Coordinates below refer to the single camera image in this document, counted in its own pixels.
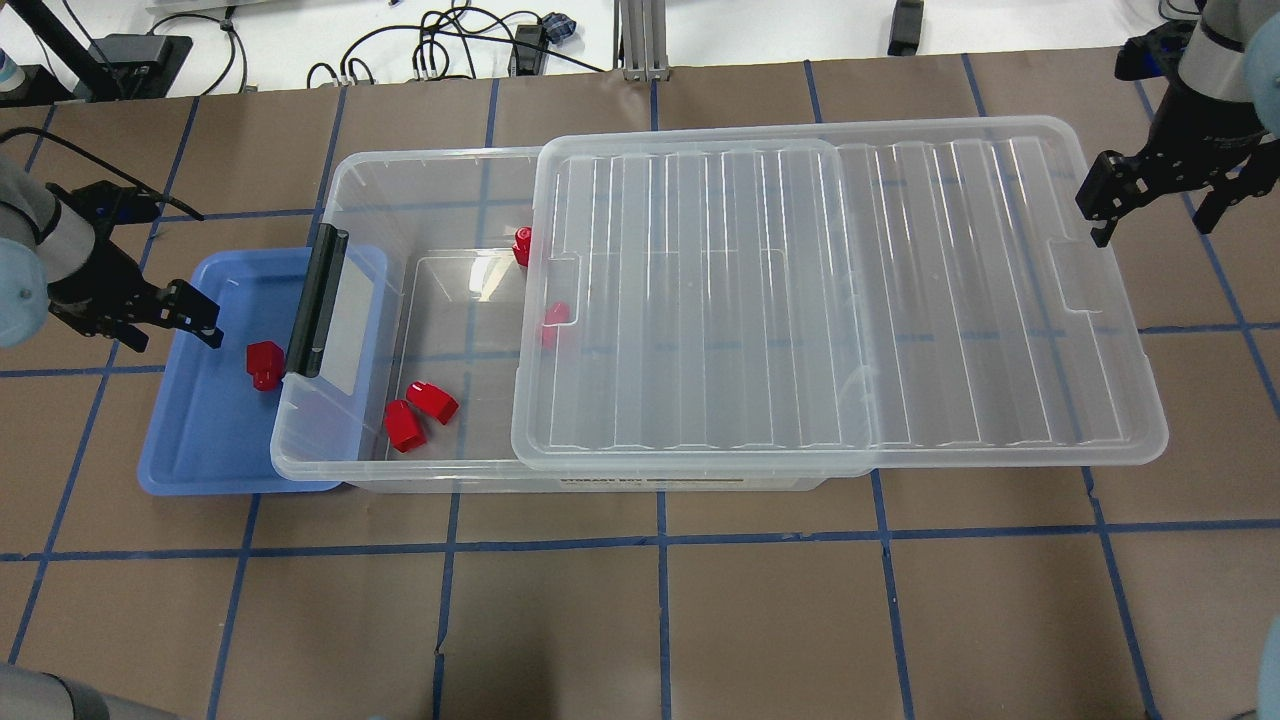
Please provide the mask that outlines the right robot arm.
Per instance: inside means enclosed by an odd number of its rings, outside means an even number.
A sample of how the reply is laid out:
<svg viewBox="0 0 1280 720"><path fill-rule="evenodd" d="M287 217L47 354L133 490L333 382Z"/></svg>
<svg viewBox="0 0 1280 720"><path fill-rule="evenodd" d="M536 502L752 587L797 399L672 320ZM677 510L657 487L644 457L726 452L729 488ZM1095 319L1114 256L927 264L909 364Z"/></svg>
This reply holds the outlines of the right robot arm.
<svg viewBox="0 0 1280 720"><path fill-rule="evenodd" d="M1277 183L1277 4L1201 1L1193 20L1167 20L1117 51L1120 81L1162 77L1166 92L1144 146L1103 151L1076 205L1096 246L1108 246L1130 211L1171 193L1202 191L1202 233L1224 213Z"/></svg>

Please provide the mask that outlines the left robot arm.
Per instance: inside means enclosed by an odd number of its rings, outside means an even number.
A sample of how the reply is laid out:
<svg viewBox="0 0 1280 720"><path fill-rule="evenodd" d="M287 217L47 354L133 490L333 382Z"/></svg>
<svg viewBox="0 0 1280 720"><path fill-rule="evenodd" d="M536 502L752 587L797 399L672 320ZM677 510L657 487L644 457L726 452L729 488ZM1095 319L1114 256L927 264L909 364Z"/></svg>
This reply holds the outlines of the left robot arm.
<svg viewBox="0 0 1280 720"><path fill-rule="evenodd" d="M49 318L77 334L101 336L142 352L145 325L187 332L220 348L220 307L189 282L157 286L111 236L120 225L155 222L172 205L201 222L188 204L146 186L100 181L76 191L40 183L3 159L3 347L35 337Z"/></svg>

